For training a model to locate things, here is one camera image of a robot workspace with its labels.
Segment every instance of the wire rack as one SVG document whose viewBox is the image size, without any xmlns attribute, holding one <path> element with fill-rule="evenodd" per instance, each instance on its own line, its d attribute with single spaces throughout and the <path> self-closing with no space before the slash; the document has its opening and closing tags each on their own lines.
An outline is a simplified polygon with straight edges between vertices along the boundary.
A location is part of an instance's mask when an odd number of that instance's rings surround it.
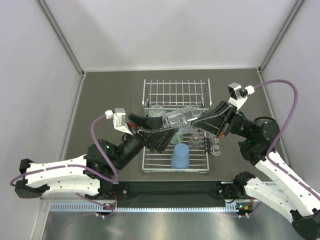
<svg viewBox="0 0 320 240">
<path fill-rule="evenodd" d="M 143 85 L 143 109 L 148 115 L 149 110 L 154 110 L 154 106 L 160 106 L 167 112 L 178 110 L 187 106 L 193 106 L 200 111 L 207 111 L 212 105 L 210 80 L 144 80 Z M 209 155 L 207 146 L 207 135 L 205 132 L 192 132 L 183 135 L 183 143 L 188 144 L 192 134 L 200 134 L 201 147 L 190 149 L 190 165 L 188 169 L 173 169 L 171 159 L 176 145 L 169 144 L 168 147 L 159 154 L 143 149 L 142 171 L 151 172 L 192 172 L 208 173 Z"/>
<path fill-rule="evenodd" d="M 193 133 L 184 135 L 183 143 L 188 144 L 190 137 Z M 192 172 L 192 173 L 208 173 L 209 172 L 209 158 L 208 158 L 208 147 L 206 146 L 205 132 L 197 132 L 201 136 L 201 147 L 199 149 L 189 150 L 190 165 L 186 169 L 173 169 L 171 167 L 171 159 L 174 153 L 176 145 L 169 144 L 168 147 L 159 154 L 156 151 L 150 151 L 147 148 L 143 149 L 142 157 L 142 171 L 144 173 L 151 172 Z"/>
<path fill-rule="evenodd" d="M 210 80 L 145 79 L 142 106 L 147 111 L 155 105 L 162 106 L 164 110 L 177 110 L 186 106 L 209 110 L 212 105 Z"/>
</svg>

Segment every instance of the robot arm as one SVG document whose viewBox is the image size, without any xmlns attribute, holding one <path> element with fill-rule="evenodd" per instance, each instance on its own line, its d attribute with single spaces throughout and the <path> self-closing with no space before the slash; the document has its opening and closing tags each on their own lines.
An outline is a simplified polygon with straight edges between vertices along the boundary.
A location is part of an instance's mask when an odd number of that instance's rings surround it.
<svg viewBox="0 0 320 240">
<path fill-rule="evenodd" d="M 245 140 L 239 142 L 243 158 L 265 173 L 280 190 L 271 188 L 249 172 L 243 172 L 233 180 L 238 196 L 262 201 L 291 222 L 303 238 L 316 239 L 320 236 L 319 193 L 307 185 L 275 149 L 267 154 L 280 131 L 278 124 L 273 119 L 251 121 L 239 111 L 248 96 L 254 93 L 254 87 L 242 88 L 233 83 L 228 89 L 231 96 L 228 102 L 221 101 L 213 111 L 189 123 L 218 138 L 229 133 L 244 137 Z M 99 140 L 103 152 L 117 170 L 122 170 L 143 147 L 162 153 L 179 131 L 178 126 L 163 127 L 162 117 L 140 117 L 131 113 L 129 123 L 126 123 L 122 108 L 108 110 L 105 116 L 113 119 L 116 130 L 124 132 L 119 146 Z M 101 179 L 111 177 L 113 171 L 94 144 L 86 155 L 66 161 L 37 164 L 24 159 L 19 170 L 25 174 L 15 186 L 21 198 L 37 198 L 51 193 L 80 193 L 95 197 L 112 194 L 112 183 Z"/>
<path fill-rule="evenodd" d="M 272 149 L 268 149 L 280 129 L 271 119 L 248 120 L 239 111 L 254 93 L 252 86 L 241 88 L 233 83 L 228 86 L 228 102 L 222 101 L 212 112 L 195 120 L 192 125 L 224 138 L 232 133 L 246 138 L 239 142 L 244 159 L 265 173 L 278 187 L 275 190 L 249 172 L 240 173 L 233 180 L 239 197 L 249 196 L 260 200 L 283 215 L 299 235 L 305 239 L 320 236 L 320 194 L 305 183 Z"/>
</svg>

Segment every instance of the purple cable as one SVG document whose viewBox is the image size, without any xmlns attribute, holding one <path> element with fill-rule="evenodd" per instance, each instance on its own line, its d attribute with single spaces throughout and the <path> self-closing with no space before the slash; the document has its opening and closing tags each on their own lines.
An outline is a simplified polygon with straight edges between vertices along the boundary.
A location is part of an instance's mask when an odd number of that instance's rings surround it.
<svg viewBox="0 0 320 240">
<path fill-rule="evenodd" d="M 118 171 L 117 169 L 115 168 L 115 166 L 112 164 L 112 162 L 110 161 L 109 157 L 107 156 L 107 154 L 105 153 L 105 151 L 102 149 L 102 147 L 100 146 L 99 144 L 99 141 L 96 137 L 96 134 L 95 134 L 95 126 L 97 124 L 97 122 L 99 122 L 101 119 L 104 119 L 106 118 L 107 115 L 102 115 L 100 117 L 98 117 L 96 120 L 93 121 L 93 123 L 91 124 L 91 136 L 92 136 L 92 139 L 96 145 L 96 147 L 98 148 L 99 152 L 102 154 L 103 158 L 105 159 L 105 161 L 109 164 L 109 167 L 112 169 L 112 172 L 114 174 L 114 177 L 115 179 L 111 179 L 111 178 L 103 178 L 104 180 L 106 181 L 109 181 L 111 183 L 117 183 L 119 182 L 119 175 L 118 175 Z"/>
<path fill-rule="evenodd" d="M 262 205 L 262 202 L 260 201 L 260 202 L 256 205 L 256 207 L 253 209 L 253 211 L 248 214 L 248 216 L 251 217 L 251 215 L 254 214 L 254 213 L 261 207 L 261 205 Z"/>
<path fill-rule="evenodd" d="M 294 113 L 295 113 L 295 110 L 296 110 L 296 107 L 297 107 L 297 103 L 298 103 L 298 90 L 296 88 L 296 86 L 288 81 L 288 80 L 283 80 L 283 79 L 276 79 L 276 80 L 270 80 L 270 81 L 265 81 L 265 82 L 262 82 L 260 84 L 257 84 L 254 87 L 254 89 L 257 89 L 261 86 L 264 86 L 264 85 L 267 85 L 267 84 L 273 84 L 273 83 L 284 83 L 284 84 L 288 84 L 292 90 L 293 90 L 293 94 L 294 94 L 294 97 L 293 97 L 293 104 L 292 104 L 292 107 L 291 107 L 291 110 L 290 110 L 290 113 L 283 125 L 283 127 L 281 128 L 280 132 L 277 134 L 277 136 L 275 137 L 275 139 L 273 140 L 273 142 L 271 143 L 270 147 L 268 148 L 268 150 L 266 151 L 266 158 L 275 166 L 277 167 L 278 169 L 280 169 L 282 172 L 284 172 L 285 174 L 287 174 L 290 178 L 292 178 L 294 181 L 298 182 L 299 179 L 297 179 L 295 176 L 293 176 L 292 174 L 288 174 L 289 172 L 287 170 L 285 170 L 283 167 L 281 167 L 280 165 L 278 165 L 275 161 L 273 161 L 270 157 L 269 157 L 269 153 L 272 151 L 272 149 L 274 148 L 274 146 L 276 145 L 276 143 L 278 142 L 278 140 L 282 137 L 282 135 L 284 134 L 284 131 L 286 130 L 288 124 L 290 123 Z M 298 182 L 300 186 L 302 186 L 304 189 L 306 189 L 309 193 L 311 193 L 315 198 L 317 198 L 319 201 L 320 201 L 320 196 L 314 192 L 310 187 L 308 187 L 307 185 L 305 185 L 304 183 L 302 182 Z"/>
<path fill-rule="evenodd" d="M 82 199 L 84 199 L 84 200 L 86 200 L 86 201 L 88 201 L 88 202 L 90 202 L 90 203 L 97 204 L 97 205 L 99 205 L 99 206 L 101 206 L 101 207 L 103 207 L 103 208 L 107 208 L 107 209 L 112 210 L 112 212 L 111 212 L 109 215 L 107 215 L 108 217 L 114 213 L 114 210 L 115 210 L 115 209 L 112 208 L 112 207 L 110 207 L 110 206 L 108 206 L 108 205 L 105 205 L 105 204 L 103 204 L 103 203 L 101 203 L 101 202 L 98 202 L 98 201 L 92 200 L 92 199 L 90 199 L 90 198 L 87 198 L 87 197 L 85 197 L 85 196 L 82 196 L 82 195 L 79 194 L 79 193 L 76 193 L 75 195 L 79 196 L 80 198 L 82 198 Z"/>
<path fill-rule="evenodd" d="M 109 215 L 101 215 L 101 214 L 98 214 L 98 213 L 95 213 L 95 212 L 87 212 L 85 214 L 82 214 L 80 216 L 77 216 L 75 217 L 74 219 L 72 219 L 70 222 L 68 222 L 62 229 L 60 229 L 58 232 L 56 229 L 54 229 L 53 227 L 53 223 L 50 219 L 50 222 L 49 222 L 49 229 L 50 229 L 50 232 L 53 236 L 58 236 L 60 235 L 66 228 L 68 228 L 71 224 L 73 224 L 74 222 L 78 221 L 79 219 L 83 218 L 83 217 L 86 217 L 86 216 L 92 216 L 92 215 L 95 215 L 97 217 L 109 217 L 112 213 L 110 213 Z"/>
<path fill-rule="evenodd" d="M 103 176 L 101 173 L 93 170 L 93 169 L 90 168 L 90 167 L 83 166 L 83 165 L 79 165 L 79 164 L 68 164 L 67 166 L 68 166 L 68 167 L 75 167 L 75 168 L 83 168 L 83 169 L 86 169 L 86 170 L 88 170 L 89 172 L 97 175 L 98 177 L 102 178 L 103 180 L 106 180 L 106 181 L 109 180 L 109 178 Z M 38 174 L 38 173 L 42 173 L 42 172 L 44 172 L 44 171 L 50 171 L 50 170 L 54 170 L 54 169 L 62 169 L 62 168 L 65 168 L 65 167 L 66 167 L 65 165 L 52 166 L 52 167 L 46 168 L 46 170 L 39 169 L 39 170 L 30 171 L 30 172 L 25 172 L 25 173 L 23 173 L 23 174 L 21 174 L 21 175 L 19 175 L 19 176 L 16 176 L 14 179 L 12 179 L 11 182 L 10 182 L 10 185 L 13 186 L 13 187 L 15 187 L 16 184 L 14 184 L 14 182 L 15 182 L 16 180 L 18 180 L 18 179 L 20 179 L 20 178 L 23 178 L 23 177 L 25 177 L 25 176 L 31 175 L 31 174 Z"/>
<path fill-rule="evenodd" d="M 92 139 L 96 145 L 96 147 L 98 148 L 98 150 L 100 151 L 100 153 L 102 154 L 102 156 L 104 157 L 104 159 L 106 160 L 106 162 L 109 164 L 110 168 L 112 169 L 113 171 L 113 174 L 115 176 L 115 179 L 110 179 L 110 178 L 107 178 L 105 176 L 103 176 L 102 174 L 100 174 L 99 172 L 87 167 L 87 166 L 82 166 L 82 165 L 78 165 L 78 164 L 68 164 L 68 167 L 78 167 L 78 168 L 84 168 L 86 170 L 88 170 L 89 172 L 99 176 L 101 179 L 103 180 L 106 180 L 108 182 L 111 182 L 111 183 L 116 183 L 119 181 L 119 175 L 118 175 L 118 172 L 117 172 L 117 169 L 115 168 L 115 166 L 112 164 L 112 162 L 110 161 L 110 159 L 108 158 L 108 156 L 106 155 L 106 153 L 104 152 L 104 150 L 102 149 L 102 147 L 100 146 L 99 144 L 99 141 L 97 140 L 97 137 L 96 137 L 96 134 L 95 134 L 95 126 L 97 124 L 97 122 L 99 122 L 101 119 L 104 119 L 106 117 L 106 115 L 102 115 L 100 117 L 98 117 L 96 120 L 93 121 L 93 123 L 91 124 L 91 135 L 92 135 Z M 46 171 L 50 171 L 50 170 L 54 170 L 54 169 L 61 169 L 61 168 L 65 168 L 66 166 L 65 165 L 61 165 L 61 166 L 53 166 L 53 167 L 48 167 L 46 168 Z M 31 174 L 37 174 L 37 173 L 41 173 L 41 172 L 44 172 L 45 170 L 43 169 L 39 169 L 39 170 L 35 170 L 35 171 L 30 171 L 30 172 L 25 172 L 19 176 L 16 176 L 14 179 L 11 180 L 10 182 L 10 185 L 15 187 L 15 181 L 20 179 L 20 178 L 23 178 L 25 176 L 28 176 L 28 175 L 31 175 Z"/>
</svg>

